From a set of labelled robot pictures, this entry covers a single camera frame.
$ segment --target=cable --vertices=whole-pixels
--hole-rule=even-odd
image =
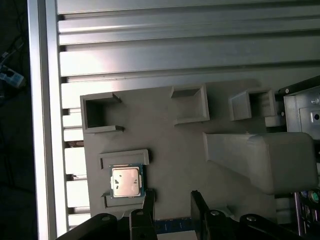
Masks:
[[[10,58],[12,56],[12,54],[14,54],[16,51],[18,51],[20,48],[22,48],[22,46],[24,45],[24,43],[21,43],[21,45],[17,48],[14,49],[11,53],[9,53],[8,55],[5,56],[5,58],[0,62],[0,67],[2,67],[4,65],[4,63],[6,62],[6,60],[8,60],[8,58]]]

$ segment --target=gray box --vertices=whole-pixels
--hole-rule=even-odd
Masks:
[[[277,115],[274,91],[251,88],[229,98],[231,121]]]
[[[206,85],[173,86],[170,97],[176,112],[174,125],[210,120]]]
[[[85,134],[112,133],[124,130],[122,126],[108,122],[107,111],[110,105],[121,103],[112,92],[80,96],[82,129]]]
[[[312,138],[302,132],[203,134],[206,160],[248,178],[268,195],[316,188]]]

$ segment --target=screw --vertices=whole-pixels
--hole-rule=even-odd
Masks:
[[[311,101],[311,103],[312,103],[313,105],[319,104],[319,98],[313,99],[313,100]]]
[[[246,219],[250,222],[255,222],[257,219],[254,216],[247,216]]]
[[[219,213],[218,211],[212,211],[211,214],[212,214],[213,216],[218,216],[220,213]]]

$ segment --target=dark background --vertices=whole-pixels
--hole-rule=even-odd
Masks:
[[[0,56],[16,50],[4,65],[26,78],[0,80],[0,240],[37,239],[27,0],[0,0],[0,19]]]

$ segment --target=metal rail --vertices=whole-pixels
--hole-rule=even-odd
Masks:
[[[90,217],[84,149],[66,148],[83,140],[81,95],[297,83],[320,74],[319,12],[316,1],[28,0],[39,239]]]

